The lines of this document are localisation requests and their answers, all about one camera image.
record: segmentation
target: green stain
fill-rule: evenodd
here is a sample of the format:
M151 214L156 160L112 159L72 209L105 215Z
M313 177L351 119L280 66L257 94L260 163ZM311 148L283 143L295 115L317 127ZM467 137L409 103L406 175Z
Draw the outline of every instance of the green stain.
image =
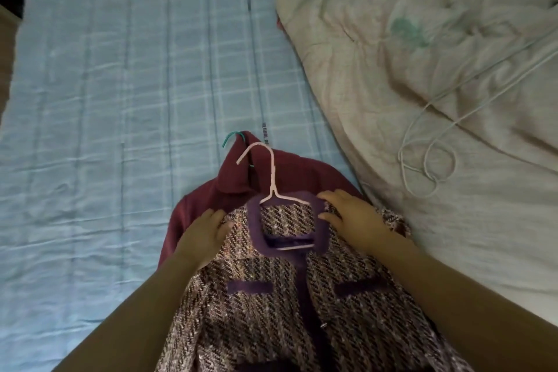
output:
M404 40L406 43L410 44L413 48L424 48L428 47L429 43L426 41L424 35L422 35L422 30L413 25L407 18L397 18L391 23L389 29L392 35L396 35Z

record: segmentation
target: white comforter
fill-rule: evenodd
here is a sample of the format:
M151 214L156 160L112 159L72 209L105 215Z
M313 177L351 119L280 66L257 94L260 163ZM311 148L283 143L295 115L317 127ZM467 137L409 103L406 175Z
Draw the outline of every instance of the white comforter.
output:
M369 196L404 214L430 254L555 324L557 3L277 0ZM402 150L415 167L405 186L398 152L427 101Z

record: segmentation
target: person's left hand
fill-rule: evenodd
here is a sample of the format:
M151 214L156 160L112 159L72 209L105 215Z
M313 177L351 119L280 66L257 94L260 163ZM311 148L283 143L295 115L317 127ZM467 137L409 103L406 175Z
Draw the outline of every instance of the person's left hand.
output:
M196 270L211 262L225 241L231 224L221 225L225 212L207 209L184 231L178 242L175 255L188 262L193 262Z

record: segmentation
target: bed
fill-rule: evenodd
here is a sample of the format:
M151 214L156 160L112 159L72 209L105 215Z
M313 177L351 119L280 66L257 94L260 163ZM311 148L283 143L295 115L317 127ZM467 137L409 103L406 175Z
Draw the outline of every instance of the bed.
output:
M0 369L51 370L156 268L231 131L356 183L275 0L26 0L0 129Z
M558 325L558 0L277 12L364 191L428 253Z

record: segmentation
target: hand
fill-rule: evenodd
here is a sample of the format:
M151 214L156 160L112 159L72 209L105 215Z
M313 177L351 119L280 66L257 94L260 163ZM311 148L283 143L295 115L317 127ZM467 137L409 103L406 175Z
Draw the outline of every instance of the hand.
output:
M184 231L175 254L193 262L196 270L207 266L219 253L230 231L230 223L221 225L225 215L222 210L207 209Z
M343 190L324 191L317 195L333 205L341 218L333 213L320 213L319 218L328 221L337 233L355 249L370 254L371 245L377 237L389 233L381 215L374 207Z

